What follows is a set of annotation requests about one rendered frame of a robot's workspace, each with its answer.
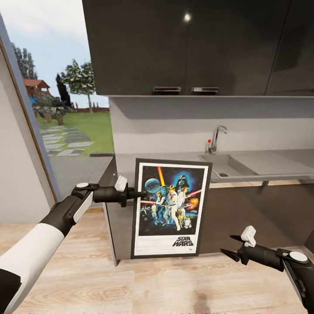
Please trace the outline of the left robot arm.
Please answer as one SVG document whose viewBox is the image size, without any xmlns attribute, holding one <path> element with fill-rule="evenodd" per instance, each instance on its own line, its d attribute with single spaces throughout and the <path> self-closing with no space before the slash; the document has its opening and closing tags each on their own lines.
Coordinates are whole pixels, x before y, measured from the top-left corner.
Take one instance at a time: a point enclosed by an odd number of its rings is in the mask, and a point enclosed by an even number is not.
<svg viewBox="0 0 314 314">
<path fill-rule="evenodd" d="M 129 188 L 122 176 L 115 186 L 76 185 L 70 196 L 55 204 L 39 224 L 0 257 L 0 314 L 12 314 L 17 309 L 72 226 L 93 202 L 121 202 L 124 208 L 127 199 L 146 195 Z"/>
</svg>

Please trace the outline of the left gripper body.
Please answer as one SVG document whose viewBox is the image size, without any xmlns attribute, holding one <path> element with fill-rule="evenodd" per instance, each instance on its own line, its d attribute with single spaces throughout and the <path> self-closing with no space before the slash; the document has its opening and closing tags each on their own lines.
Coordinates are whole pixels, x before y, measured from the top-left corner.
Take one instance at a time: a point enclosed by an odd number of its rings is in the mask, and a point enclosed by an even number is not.
<svg viewBox="0 0 314 314">
<path fill-rule="evenodd" d="M 116 190 L 115 186 L 107 186 L 106 191 L 105 191 L 106 203 L 121 202 L 121 207 L 122 208 L 126 207 L 127 188 L 128 188 L 128 183 L 126 183 L 126 187 L 123 192 Z"/>
</svg>

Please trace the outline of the poster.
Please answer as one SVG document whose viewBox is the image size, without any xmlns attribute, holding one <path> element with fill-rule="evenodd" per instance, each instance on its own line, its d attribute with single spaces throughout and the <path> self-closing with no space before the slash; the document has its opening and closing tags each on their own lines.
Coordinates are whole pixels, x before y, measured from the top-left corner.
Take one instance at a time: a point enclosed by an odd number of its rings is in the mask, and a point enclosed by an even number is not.
<svg viewBox="0 0 314 314">
<path fill-rule="evenodd" d="M 212 162 L 137 158 L 130 259 L 198 257 Z"/>
</svg>

